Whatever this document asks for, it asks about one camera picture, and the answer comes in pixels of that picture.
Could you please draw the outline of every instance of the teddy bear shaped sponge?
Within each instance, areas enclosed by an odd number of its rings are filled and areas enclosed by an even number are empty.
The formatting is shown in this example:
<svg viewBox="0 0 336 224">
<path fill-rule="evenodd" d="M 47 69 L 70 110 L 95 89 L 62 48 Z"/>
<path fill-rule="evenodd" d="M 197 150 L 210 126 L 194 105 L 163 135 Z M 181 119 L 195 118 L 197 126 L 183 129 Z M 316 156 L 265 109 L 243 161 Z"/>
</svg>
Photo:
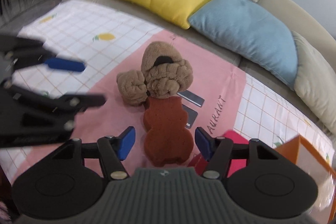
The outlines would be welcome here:
<svg viewBox="0 0 336 224">
<path fill-rule="evenodd" d="M 141 70 L 117 75 L 119 92 L 126 104 L 145 103 L 143 123 L 146 156 L 156 167 L 188 160 L 194 140 L 185 128 L 188 113 L 178 92 L 193 82 L 193 69 L 172 45 L 152 42 L 145 49 Z"/>
</svg>

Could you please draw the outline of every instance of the gray ribbed plate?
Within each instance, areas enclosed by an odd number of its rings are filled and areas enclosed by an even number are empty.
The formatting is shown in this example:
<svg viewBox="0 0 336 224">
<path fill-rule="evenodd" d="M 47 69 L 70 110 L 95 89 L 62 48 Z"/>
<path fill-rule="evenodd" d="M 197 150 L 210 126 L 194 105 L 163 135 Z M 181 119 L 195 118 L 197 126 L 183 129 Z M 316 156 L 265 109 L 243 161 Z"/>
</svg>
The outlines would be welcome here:
<svg viewBox="0 0 336 224">
<path fill-rule="evenodd" d="M 22 216 L 17 224 L 316 224 L 307 214 L 265 219 L 236 205 L 221 182 L 194 168 L 137 169 L 124 181 L 110 182 L 87 211 L 57 221 Z"/>
</svg>

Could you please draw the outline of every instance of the black nose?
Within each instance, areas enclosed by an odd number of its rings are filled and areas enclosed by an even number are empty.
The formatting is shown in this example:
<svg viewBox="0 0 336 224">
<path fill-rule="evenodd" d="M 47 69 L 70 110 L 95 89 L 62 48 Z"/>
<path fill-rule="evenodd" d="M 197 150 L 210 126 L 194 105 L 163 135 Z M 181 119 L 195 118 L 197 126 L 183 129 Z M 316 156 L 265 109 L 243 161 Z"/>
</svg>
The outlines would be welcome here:
<svg viewBox="0 0 336 224">
<path fill-rule="evenodd" d="M 156 67 L 158 65 L 161 65 L 161 64 L 166 64 L 166 63 L 169 63 L 169 64 L 172 64 L 174 63 L 174 61 L 172 60 L 172 58 L 170 56 L 159 56 L 155 62 L 154 62 L 154 65 L 153 67 Z"/>
</svg>

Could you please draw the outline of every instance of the floor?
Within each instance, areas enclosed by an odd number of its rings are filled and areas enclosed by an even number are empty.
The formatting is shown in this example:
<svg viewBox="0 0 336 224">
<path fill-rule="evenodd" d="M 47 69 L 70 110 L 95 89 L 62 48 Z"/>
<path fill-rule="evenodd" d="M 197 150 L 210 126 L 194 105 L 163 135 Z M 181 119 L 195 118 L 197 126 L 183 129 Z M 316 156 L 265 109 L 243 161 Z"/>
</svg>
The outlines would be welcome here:
<svg viewBox="0 0 336 224">
<path fill-rule="evenodd" d="M 10 0 L 3 5 L 0 32 L 17 35 L 23 26 L 30 24 L 60 3 L 60 0 Z"/>
</svg>

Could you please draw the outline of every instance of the brown sponge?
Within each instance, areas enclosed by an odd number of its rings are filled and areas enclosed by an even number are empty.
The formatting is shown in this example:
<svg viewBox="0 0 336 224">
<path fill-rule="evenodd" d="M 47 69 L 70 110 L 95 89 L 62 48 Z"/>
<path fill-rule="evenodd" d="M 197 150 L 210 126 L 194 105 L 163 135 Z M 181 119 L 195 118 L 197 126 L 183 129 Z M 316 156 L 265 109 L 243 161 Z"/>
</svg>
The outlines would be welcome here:
<svg viewBox="0 0 336 224">
<path fill-rule="evenodd" d="M 166 99 L 148 97 L 143 123 L 147 131 L 144 151 L 155 167 L 182 164 L 188 160 L 194 140 L 185 128 L 188 113 L 182 108 L 181 97 Z"/>
</svg>

